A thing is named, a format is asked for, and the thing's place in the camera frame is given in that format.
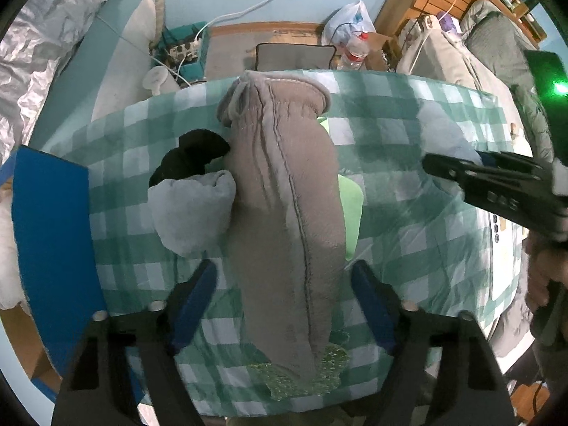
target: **white hose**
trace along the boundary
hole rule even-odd
[[[154,49],[158,46],[160,38],[162,37],[162,32],[164,31],[165,19],[166,19],[166,0],[154,0],[155,1],[155,34],[154,39],[150,43],[150,49]]]

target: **green light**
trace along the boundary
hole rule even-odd
[[[555,83],[556,93],[566,95],[568,94],[568,84],[566,83]]]

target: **cardboard box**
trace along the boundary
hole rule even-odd
[[[367,70],[388,71],[388,65],[383,59],[383,47],[390,39],[391,37],[387,37],[386,35],[369,32],[368,46],[370,51],[365,58],[365,68]]]
[[[43,394],[55,402],[61,387],[61,377],[51,365],[33,319],[20,306],[0,310],[0,319],[26,375]]]

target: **blue board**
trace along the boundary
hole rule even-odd
[[[64,377],[93,313],[106,310],[89,224],[89,172],[21,146],[0,168],[2,178],[10,173],[22,286],[53,368]]]

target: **white fabric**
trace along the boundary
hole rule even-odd
[[[482,165],[481,157],[465,139],[464,132],[451,121],[438,103],[427,101],[418,111],[422,154],[433,153],[469,160]]]
[[[12,193],[0,191],[0,309],[12,309],[22,302],[29,313],[20,280],[18,249],[13,236]]]
[[[165,179],[148,189],[148,206],[164,247],[188,257],[229,227],[236,185],[229,171]]]

